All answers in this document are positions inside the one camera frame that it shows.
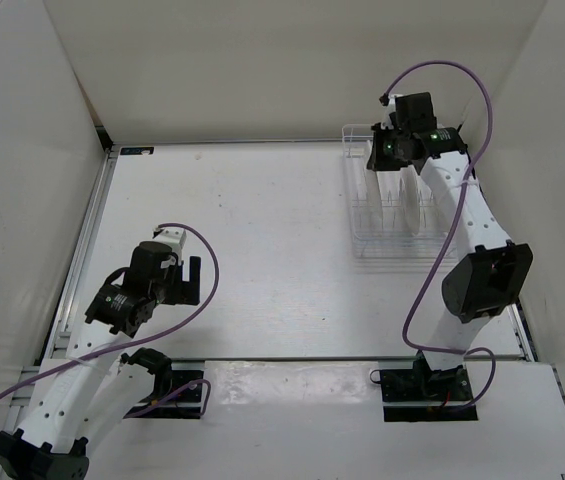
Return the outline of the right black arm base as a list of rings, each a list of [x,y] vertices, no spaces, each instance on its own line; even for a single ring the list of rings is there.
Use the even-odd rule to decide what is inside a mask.
[[[374,369],[369,380],[381,390],[387,423],[474,422],[478,420],[465,368],[450,378],[425,382],[415,368]]]

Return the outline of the green rimmed white plate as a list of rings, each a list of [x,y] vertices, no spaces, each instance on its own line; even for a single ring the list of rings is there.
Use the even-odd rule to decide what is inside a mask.
[[[368,192],[369,205],[375,211],[382,213],[383,198],[382,198],[382,192],[380,188],[380,181],[378,178],[378,174],[373,170],[367,170],[366,173],[368,174],[367,192]]]

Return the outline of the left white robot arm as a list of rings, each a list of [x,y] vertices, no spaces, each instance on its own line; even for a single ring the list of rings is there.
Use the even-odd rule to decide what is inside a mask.
[[[85,312],[78,339],[42,399],[13,432],[0,432],[0,466],[12,479],[82,479],[88,455],[143,399],[172,392],[171,360],[126,348],[160,305],[198,305],[201,260],[182,258],[186,234],[142,241],[109,275]]]

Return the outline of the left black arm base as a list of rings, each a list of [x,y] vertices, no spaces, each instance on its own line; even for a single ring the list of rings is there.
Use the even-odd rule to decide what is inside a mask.
[[[200,368],[172,366],[160,377],[160,384],[125,419],[200,420],[206,413],[211,382]]]

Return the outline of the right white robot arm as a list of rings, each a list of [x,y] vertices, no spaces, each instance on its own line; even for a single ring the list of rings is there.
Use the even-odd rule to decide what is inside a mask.
[[[515,302],[533,254],[495,219],[472,176],[467,145],[457,129],[439,126],[429,93],[383,95],[380,102],[385,114],[371,128],[367,168],[413,171],[430,190],[458,258],[441,282],[442,317],[411,375],[414,393],[432,400],[458,377],[478,333]]]

